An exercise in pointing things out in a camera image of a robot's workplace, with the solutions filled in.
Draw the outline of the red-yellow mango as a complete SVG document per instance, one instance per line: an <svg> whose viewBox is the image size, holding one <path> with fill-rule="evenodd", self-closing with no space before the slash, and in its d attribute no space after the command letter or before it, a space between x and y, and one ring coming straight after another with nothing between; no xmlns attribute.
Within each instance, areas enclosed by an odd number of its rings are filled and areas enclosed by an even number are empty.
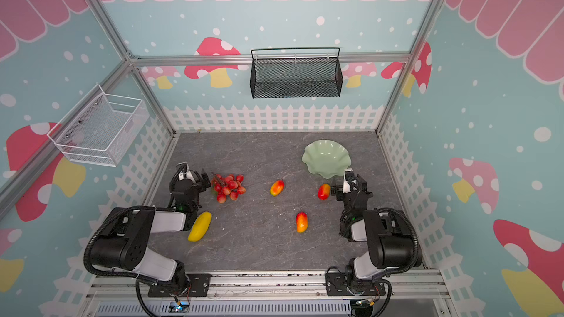
<svg viewBox="0 0 564 317"><path fill-rule="evenodd" d="M308 216L305 212L300 212L296 216L296 231L305 233L308 229Z"/></svg>
<svg viewBox="0 0 564 317"><path fill-rule="evenodd" d="M270 194L273 197L279 196L285 188L285 183L282 180L277 180L270 188Z"/></svg>
<svg viewBox="0 0 564 317"><path fill-rule="evenodd" d="M327 200L331 195L331 186L327 183L324 183L320 186L317 192L317 196L320 200Z"/></svg>

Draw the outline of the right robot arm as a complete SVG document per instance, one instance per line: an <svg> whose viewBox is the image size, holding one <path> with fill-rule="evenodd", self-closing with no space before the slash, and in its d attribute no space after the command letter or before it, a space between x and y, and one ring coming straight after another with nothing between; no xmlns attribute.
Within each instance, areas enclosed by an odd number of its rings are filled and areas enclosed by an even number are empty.
<svg viewBox="0 0 564 317"><path fill-rule="evenodd" d="M343 184L332 183L330 193L343 202L339 235L348 242L367 244L367 252L350 260L345 271L328 269L325 284L329 296L382 295L383 279L422 264L417 232L403 211L369 209L373 193L354 171L344 173Z"/></svg>

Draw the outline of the yellow mango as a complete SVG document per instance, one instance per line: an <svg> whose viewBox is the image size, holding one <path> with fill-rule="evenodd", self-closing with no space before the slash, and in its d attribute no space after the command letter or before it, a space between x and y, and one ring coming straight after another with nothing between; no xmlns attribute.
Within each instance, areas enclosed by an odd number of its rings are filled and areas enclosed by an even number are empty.
<svg viewBox="0 0 564 317"><path fill-rule="evenodd" d="M212 214L208 211L200 214L198 218L195 220L187 240L189 242L198 242L200 241L205 234L207 233L209 226L212 221Z"/></svg>

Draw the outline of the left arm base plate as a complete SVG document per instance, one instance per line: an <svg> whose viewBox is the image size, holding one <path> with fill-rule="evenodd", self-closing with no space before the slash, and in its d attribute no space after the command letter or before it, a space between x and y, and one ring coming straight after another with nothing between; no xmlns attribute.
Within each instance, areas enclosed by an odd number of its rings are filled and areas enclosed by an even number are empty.
<svg viewBox="0 0 564 317"><path fill-rule="evenodd" d="M159 281L151 286L148 296L151 298L174 296L179 297L207 297L210 287L211 274L195 273L174 277L168 282Z"/></svg>

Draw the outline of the red lychee bunch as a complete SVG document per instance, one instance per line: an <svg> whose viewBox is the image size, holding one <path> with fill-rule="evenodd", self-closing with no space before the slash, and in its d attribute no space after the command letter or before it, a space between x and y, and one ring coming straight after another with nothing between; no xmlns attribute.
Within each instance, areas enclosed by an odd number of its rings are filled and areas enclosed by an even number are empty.
<svg viewBox="0 0 564 317"><path fill-rule="evenodd" d="M243 181L244 175L232 175L229 174L225 177L220 174L212 174L211 184L214 191L216 192L217 202L223 204L227 200L238 200L240 195L247 192Z"/></svg>

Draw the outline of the red-yellow mango front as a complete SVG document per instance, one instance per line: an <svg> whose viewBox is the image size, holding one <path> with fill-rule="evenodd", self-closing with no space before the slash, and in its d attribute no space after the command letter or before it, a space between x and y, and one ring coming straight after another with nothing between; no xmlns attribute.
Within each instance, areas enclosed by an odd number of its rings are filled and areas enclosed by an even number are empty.
<svg viewBox="0 0 564 317"><path fill-rule="evenodd" d="M308 216L305 212L300 212L296 216L296 231L305 233L308 229Z"/></svg>

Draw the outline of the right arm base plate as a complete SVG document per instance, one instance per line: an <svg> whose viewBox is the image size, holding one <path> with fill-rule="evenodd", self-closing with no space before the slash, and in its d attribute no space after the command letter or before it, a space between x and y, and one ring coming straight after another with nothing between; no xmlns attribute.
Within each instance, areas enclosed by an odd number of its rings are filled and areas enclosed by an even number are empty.
<svg viewBox="0 0 564 317"><path fill-rule="evenodd" d="M336 270L325 273L325 288L328 296L386 296L383 283L360 280L352 273Z"/></svg>

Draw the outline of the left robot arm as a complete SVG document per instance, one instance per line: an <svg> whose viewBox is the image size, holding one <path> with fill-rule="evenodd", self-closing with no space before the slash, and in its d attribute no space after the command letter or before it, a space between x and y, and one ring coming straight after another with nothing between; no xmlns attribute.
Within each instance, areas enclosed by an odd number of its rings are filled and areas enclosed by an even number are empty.
<svg viewBox="0 0 564 317"><path fill-rule="evenodd" d="M205 172L182 164L169 184L168 207L113 208L86 245L86 270L97 276L131 277L170 296L187 293L191 282L184 264L153 251L148 242L156 233L192 232L201 209L200 194L211 184Z"/></svg>

